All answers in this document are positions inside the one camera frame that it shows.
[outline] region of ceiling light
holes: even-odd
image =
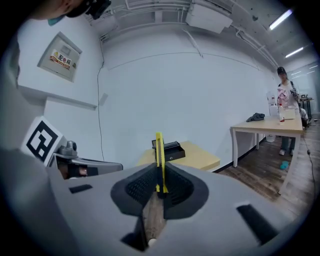
[[[293,52],[291,52],[291,53],[289,53],[287,56],[285,56],[286,58],[288,58],[288,57],[290,57],[291,55],[294,55],[294,54],[296,54],[296,53],[298,53],[298,52],[300,52],[300,51],[302,51],[304,48],[303,47],[301,47],[301,48],[299,48],[298,50],[295,50],[295,51],[293,51]]]
[[[279,18],[277,18],[274,22],[271,23],[269,28],[273,30],[276,26],[278,26],[281,22],[283,22],[286,18],[288,18],[292,14],[292,10],[287,10],[284,14],[282,14]]]

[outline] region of black box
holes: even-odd
[[[153,145],[154,152],[155,152],[155,160],[157,160],[157,151],[155,148],[155,145],[156,145],[155,140],[152,141],[152,145]],[[186,152],[180,146],[179,142],[175,141],[175,142],[164,144],[164,160],[166,162],[176,160],[179,158],[185,158],[185,157],[186,157]]]

